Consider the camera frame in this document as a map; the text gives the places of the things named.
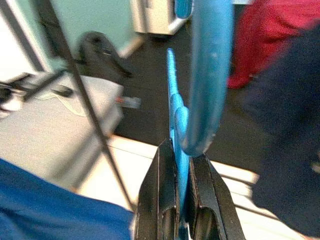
black bag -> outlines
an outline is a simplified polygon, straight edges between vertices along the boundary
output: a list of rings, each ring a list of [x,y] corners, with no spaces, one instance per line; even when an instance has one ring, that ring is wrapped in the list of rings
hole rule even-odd
[[[90,31],[80,41],[79,55],[85,75],[121,84],[124,77],[131,77],[133,67],[119,56],[115,47],[101,32]]]

blue clothing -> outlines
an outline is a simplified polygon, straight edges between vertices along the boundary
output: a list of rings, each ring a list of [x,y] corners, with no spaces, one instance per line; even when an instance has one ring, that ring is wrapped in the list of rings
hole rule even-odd
[[[0,159],[1,240],[129,240],[132,218]]]

green wall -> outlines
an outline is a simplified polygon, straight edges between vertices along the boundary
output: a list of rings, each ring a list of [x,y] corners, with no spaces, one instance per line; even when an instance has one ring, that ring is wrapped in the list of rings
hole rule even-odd
[[[30,0],[16,1],[36,41],[45,49],[43,32]],[[87,31],[105,34],[118,50],[124,48],[136,35],[130,0],[51,0],[51,2],[74,54],[78,51],[79,39]],[[47,61],[55,69],[62,64],[59,60],[47,57]]]

red cloth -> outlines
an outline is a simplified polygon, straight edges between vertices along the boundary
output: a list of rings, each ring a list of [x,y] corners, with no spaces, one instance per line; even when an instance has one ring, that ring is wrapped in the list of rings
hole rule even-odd
[[[256,0],[246,6],[235,33],[235,73],[228,87],[245,86],[250,75],[273,62],[289,37],[311,29],[319,19],[320,0]]]

blue metal hook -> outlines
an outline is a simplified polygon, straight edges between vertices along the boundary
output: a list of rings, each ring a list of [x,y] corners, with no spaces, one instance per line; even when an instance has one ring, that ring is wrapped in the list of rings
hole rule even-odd
[[[180,19],[186,19],[191,15],[192,0],[175,0],[174,12]]]
[[[189,110],[178,91],[174,52],[171,48],[167,50],[169,126],[178,168],[180,220],[184,219],[189,156],[202,155],[220,125],[229,75],[232,32],[232,0],[194,1]]]

